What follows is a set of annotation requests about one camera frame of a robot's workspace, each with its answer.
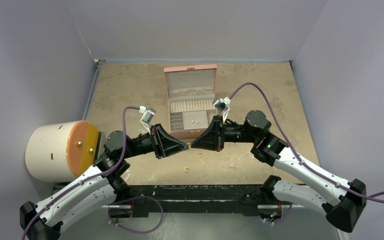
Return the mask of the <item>pink jewelry box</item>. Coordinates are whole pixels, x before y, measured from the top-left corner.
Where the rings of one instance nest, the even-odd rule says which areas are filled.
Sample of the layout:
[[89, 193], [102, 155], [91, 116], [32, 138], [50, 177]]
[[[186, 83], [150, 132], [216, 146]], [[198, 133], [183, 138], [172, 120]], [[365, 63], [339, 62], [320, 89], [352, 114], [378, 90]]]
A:
[[164, 68], [169, 133], [175, 138], [199, 137], [208, 128], [213, 116], [218, 113], [213, 106], [217, 68], [216, 64]]

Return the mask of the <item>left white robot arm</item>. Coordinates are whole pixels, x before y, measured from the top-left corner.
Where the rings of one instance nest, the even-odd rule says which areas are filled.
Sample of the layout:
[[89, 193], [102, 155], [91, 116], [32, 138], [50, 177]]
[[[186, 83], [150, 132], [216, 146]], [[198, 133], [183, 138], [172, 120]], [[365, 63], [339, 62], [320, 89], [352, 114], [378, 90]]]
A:
[[67, 218], [82, 217], [94, 210], [94, 203], [104, 205], [126, 203], [130, 186], [122, 174], [130, 167], [127, 158], [154, 153], [157, 159], [188, 150], [188, 145], [169, 133], [161, 124], [152, 125], [150, 132], [130, 138], [121, 130], [109, 134], [102, 154], [78, 178], [50, 197], [19, 209], [22, 239], [57, 240]]

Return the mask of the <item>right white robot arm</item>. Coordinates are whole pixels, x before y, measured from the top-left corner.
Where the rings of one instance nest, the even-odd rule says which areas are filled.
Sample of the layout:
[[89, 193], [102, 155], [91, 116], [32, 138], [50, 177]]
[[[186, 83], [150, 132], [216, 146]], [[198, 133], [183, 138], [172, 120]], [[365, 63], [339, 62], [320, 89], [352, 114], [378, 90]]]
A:
[[360, 195], [366, 185], [359, 179], [352, 181], [336, 176], [300, 155], [270, 131], [271, 122], [260, 110], [250, 111], [243, 124], [213, 117], [208, 128], [195, 139], [191, 147], [220, 152], [226, 142], [252, 143], [250, 152], [260, 162], [282, 170], [305, 186], [289, 183], [275, 176], [269, 177], [260, 196], [268, 204], [276, 200], [291, 202], [312, 209], [325, 216], [337, 229], [351, 233], [367, 202]]

